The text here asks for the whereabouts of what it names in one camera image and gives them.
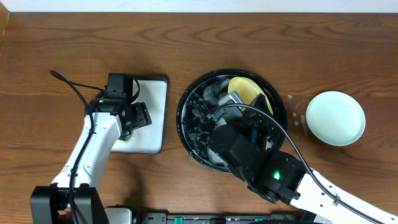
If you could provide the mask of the green yellow sponge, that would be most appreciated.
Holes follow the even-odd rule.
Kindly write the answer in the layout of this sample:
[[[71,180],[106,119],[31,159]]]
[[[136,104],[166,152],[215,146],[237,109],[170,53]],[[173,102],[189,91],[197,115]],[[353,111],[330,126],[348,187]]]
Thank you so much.
[[[122,133],[122,135],[120,135],[118,140],[120,140],[120,141],[128,141],[131,136],[132,136],[132,132],[131,131],[127,131],[125,133]]]

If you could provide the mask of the yellow plate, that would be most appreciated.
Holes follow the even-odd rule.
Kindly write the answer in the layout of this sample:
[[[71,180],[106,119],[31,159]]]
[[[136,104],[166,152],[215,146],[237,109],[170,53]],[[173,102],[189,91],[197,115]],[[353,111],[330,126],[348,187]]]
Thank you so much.
[[[231,93],[232,91],[236,91],[243,100],[243,103],[245,104],[252,103],[254,99],[260,94],[264,95],[269,111],[271,112],[271,114],[274,114],[268,97],[266,96],[264,91],[260,88],[260,86],[250,78],[246,77],[232,78],[228,85],[228,93]]]

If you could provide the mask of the mint plate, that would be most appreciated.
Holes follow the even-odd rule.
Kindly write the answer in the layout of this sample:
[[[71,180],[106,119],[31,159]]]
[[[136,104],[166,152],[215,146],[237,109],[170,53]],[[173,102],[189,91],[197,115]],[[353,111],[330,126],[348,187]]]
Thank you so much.
[[[305,116],[313,135],[332,146],[354,143],[366,127],[361,105],[340,91],[326,91],[315,96],[309,102]]]

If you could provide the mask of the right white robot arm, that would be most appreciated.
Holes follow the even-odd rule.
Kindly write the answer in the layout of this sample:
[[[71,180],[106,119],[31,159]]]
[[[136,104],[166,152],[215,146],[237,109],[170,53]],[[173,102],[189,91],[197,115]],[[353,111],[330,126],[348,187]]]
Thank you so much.
[[[268,109],[266,97],[253,105],[236,92],[220,99],[207,117],[216,122],[209,145],[229,170],[263,199],[284,202],[332,223],[397,223],[397,216],[344,191],[310,168],[303,155],[262,147],[264,137],[276,134],[293,143]]]

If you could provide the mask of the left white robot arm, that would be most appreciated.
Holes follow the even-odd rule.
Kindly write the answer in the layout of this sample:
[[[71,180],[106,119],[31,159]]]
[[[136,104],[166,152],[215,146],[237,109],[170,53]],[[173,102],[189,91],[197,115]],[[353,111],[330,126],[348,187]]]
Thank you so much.
[[[128,207],[105,208],[98,187],[122,132],[151,122],[143,102],[93,99],[86,107],[83,130],[67,163],[49,186],[37,186],[31,195],[33,222],[61,223],[59,212],[69,208],[73,223],[138,223]]]

